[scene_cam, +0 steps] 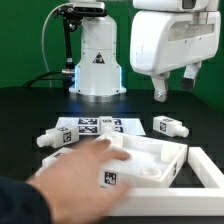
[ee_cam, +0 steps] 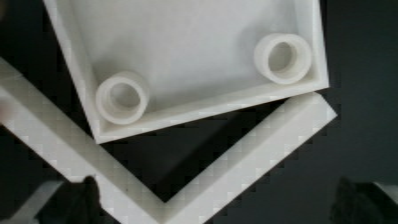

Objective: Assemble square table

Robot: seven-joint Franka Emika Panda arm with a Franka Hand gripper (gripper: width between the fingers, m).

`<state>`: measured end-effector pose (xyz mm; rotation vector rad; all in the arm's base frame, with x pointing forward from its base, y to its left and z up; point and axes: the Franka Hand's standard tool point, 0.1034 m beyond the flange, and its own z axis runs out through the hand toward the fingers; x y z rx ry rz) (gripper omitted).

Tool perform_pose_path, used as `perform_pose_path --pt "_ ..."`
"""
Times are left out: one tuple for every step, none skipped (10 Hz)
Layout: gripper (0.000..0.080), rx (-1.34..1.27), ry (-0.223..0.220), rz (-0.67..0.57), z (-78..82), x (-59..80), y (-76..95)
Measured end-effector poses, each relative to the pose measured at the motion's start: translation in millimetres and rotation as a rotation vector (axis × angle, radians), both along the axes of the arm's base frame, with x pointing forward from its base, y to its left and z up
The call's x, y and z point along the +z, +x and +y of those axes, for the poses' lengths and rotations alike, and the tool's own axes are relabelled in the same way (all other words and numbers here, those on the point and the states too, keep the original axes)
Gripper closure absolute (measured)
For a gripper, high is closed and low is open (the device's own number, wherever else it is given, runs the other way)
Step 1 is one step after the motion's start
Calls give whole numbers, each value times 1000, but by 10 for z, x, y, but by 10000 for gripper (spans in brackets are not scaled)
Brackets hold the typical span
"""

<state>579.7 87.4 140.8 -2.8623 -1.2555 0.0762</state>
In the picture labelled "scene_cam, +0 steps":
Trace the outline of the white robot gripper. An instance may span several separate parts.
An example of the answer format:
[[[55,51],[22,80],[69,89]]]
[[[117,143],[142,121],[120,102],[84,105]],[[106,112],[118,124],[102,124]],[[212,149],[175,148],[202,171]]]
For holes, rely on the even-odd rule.
[[[186,66],[181,81],[191,91],[203,60],[215,56],[221,15],[216,12],[167,13],[139,11],[132,23],[130,63],[135,72],[150,75],[154,99],[168,96],[168,71]]]

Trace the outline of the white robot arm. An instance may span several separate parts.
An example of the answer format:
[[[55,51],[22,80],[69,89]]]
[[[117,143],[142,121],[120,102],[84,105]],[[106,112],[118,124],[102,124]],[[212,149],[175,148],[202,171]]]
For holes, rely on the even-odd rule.
[[[126,92],[116,61],[117,26],[102,0],[69,0],[82,15],[81,60],[70,92],[88,101]],[[154,99],[167,99],[170,72],[184,68],[182,88],[194,88],[204,60],[215,56],[220,36],[220,0],[132,0],[130,64],[152,79]]]

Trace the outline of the dark blue sleeved forearm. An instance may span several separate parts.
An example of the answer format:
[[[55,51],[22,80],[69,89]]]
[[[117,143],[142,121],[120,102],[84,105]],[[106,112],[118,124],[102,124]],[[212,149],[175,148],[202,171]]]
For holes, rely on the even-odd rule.
[[[53,224],[49,206],[31,185],[0,177],[0,224]]]

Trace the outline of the person's bare hand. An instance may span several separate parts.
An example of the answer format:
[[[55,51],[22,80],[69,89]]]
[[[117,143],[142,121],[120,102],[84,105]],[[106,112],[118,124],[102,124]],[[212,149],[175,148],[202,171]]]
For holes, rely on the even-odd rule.
[[[98,183],[104,163],[130,157],[125,151],[109,149],[109,145],[109,140],[82,142],[39,176],[28,179],[46,199],[53,224],[97,222],[125,198],[131,189],[129,183],[109,189]]]

